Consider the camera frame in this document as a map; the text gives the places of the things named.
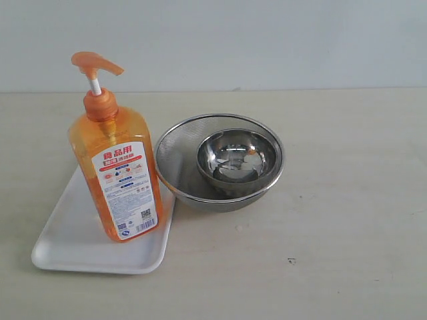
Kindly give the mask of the white rectangular plastic tray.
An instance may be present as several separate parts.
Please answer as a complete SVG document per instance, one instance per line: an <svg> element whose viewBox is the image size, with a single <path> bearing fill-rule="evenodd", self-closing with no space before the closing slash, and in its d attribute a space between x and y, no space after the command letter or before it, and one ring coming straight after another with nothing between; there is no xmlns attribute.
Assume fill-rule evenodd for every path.
<svg viewBox="0 0 427 320"><path fill-rule="evenodd" d="M127 243L104 232L81 169L76 169L48 218L31 253L39 269L142 275L163 261L175 196L160 185L165 221L154 231Z"/></svg>

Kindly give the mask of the steel mesh strainer basket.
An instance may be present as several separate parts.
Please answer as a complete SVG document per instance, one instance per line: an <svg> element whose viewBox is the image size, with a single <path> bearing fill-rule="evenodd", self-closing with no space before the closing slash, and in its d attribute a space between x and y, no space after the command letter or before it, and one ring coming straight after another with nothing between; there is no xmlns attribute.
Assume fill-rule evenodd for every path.
<svg viewBox="0 0 427 320"><path fill-rule="evenodd" d="M218 191L197 169L199 144L212 133L231 128L261 133L279 150L278 164L270 176L270 182L243 197L230 197ZM231 212L257 201L278 181L286 163L285 148L274 131L255 119L231 113L198 115L174 125L159 138L154 155L157 174L163 184L190 207L211 212Z"/></svg>

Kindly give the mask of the small stainless steel bowl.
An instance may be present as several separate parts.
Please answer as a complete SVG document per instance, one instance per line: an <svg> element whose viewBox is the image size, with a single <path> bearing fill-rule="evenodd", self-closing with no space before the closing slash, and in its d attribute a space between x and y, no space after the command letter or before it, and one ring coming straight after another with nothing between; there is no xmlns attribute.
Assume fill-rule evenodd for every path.
<svg viewBox="0 0 427 320"><path fill-rule="evenodd" d="M270 182L278 156L278 148L265 135L231 128L206 137L197 148L196 161L212 187L230 197L243 197Z"/></svg>

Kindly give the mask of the orange pump soap bottle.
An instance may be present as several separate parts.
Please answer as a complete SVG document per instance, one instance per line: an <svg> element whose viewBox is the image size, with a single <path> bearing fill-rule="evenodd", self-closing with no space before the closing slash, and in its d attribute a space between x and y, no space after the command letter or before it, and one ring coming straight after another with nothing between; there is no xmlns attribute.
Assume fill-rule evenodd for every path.
<svg viewBox="0 0 427 320"><path fill-rule="evenodd" d="M153 231L163 221L151 137L137 111L117 103L101 87L99 70L123 69L101 55L80 51L71 58L87 77L85 113L73 122L68 138L107 236L119 243Z"/></svg>

